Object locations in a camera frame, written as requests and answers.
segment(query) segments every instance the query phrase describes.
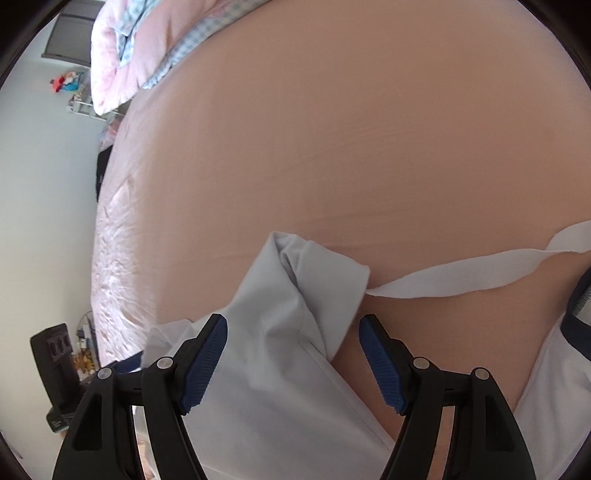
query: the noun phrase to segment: pink bedsheet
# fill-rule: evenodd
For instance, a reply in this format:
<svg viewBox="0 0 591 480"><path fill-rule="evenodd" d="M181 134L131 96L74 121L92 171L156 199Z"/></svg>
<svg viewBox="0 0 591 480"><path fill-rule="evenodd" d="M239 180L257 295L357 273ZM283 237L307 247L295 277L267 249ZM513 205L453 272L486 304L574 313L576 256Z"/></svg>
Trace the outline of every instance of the pink bedsheet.
<svg viewBox="0 0 591 480"><path fill-rule="evenodd" d="M370 266L374 286L544 248L591 217L589 131L579 71L514 0L271 2L131 105L97 215L102 360L224 306L273 230ZM558 255L508 287L359 314L441 368L488 367L515 404L589 264ZM396 435L354 333L333 364Z"/></svg>

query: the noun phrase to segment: white wall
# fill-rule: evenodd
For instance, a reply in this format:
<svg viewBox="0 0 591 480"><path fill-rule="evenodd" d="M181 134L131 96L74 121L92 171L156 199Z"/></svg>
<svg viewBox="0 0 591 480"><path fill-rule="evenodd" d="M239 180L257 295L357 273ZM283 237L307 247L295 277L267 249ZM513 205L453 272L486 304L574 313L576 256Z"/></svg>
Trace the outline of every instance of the white wall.
<svg viewBox="0 0 591 480"><path fill-rule="evenodd" d="M43 60L48 25L0 90L0 429L33 480L50 479L61 445L29 338L74 327L90 309L95 170L103 122L66 111Z"/></svg>

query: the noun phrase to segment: dark navy trim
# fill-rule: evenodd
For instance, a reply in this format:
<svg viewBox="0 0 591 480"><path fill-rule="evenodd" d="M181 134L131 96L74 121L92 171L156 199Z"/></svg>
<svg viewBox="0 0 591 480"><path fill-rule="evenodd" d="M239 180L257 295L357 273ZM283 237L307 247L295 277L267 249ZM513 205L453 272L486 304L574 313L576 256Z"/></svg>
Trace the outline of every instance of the dark navy trim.
<svg viewBox="0 0 591 480"><path fill-rule="evenodd" d="M580 278L566 307L560 331L566 341L591 362L591 326L581 322L573 315L573 309L579 298L591 286L591 268ZM591 433L566 469L560 480L588 480L591 478Z"/></svg>
<svg viewBox="0 0 591 480"><path fill-rule="evenodd" d="M569 298L566 313L560 325L560 331L570 346L591 362L591 326L581 322L572 313L579 298L581 298L589 286L591 286L591 268L580 278Z"/></svg>

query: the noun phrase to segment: skin-colored surface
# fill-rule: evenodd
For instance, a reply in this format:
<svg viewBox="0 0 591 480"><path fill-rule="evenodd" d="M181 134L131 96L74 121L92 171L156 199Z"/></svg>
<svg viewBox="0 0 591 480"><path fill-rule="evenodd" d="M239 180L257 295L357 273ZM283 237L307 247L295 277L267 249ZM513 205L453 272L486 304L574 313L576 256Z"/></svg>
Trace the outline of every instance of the skin-colored surface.
<svg viewBox="0 0 591 480"><path fill-rule="evenodd" d="M103 362L150 325L227 304L271 231L370 266L370 286L544 248L591 218L590 107L517 2L273 0L132 103L97 216ZM558 255L508 287L366 299L359 314L440 368L489 368L514 406L590 263ZM355 327L333 365L395 437Z"/></svg>

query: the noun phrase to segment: metal rivet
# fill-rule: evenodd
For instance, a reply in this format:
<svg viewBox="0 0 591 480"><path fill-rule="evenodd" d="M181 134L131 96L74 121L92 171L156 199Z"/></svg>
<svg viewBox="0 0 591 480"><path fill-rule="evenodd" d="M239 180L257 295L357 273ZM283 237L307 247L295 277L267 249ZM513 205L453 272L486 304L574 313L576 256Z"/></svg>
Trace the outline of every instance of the metal rivet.
<svg viewBox="0 0 591 480"><path fill-rule="evenodd" d="M488 380L489 377L491 376L491 374L488 372L488 370L486 370L484 368L477 368L476 372L474 372L474 374L476 375L477 378L480 378L481 380Z"/></svg>
<svg viewBox="0 0 591 480"><path fill-rule="evenodd" d="M413 360L413 365L421 370L426 370L431 365L431 362L422 356L418 356Z"/></svg>
<svg viewBox="0 0 591 480"><path fill-rule="evenodd" d="M99 377L101 380L104 380L105 378L109 378L111 376L111 369L110 368L101 368L99 370L99 372L96 374L97 377Z"/></svg>
<svg viewBox="0 0 591 480"><path fill-rule="evenodd" d="M170 358L169 356L164 356L160 360L158 360L158 362L156 363L156 366L158 368L161 368L162 370L166 370L167 368L170 368L171 366L173 366L173 359Z"/></svg>

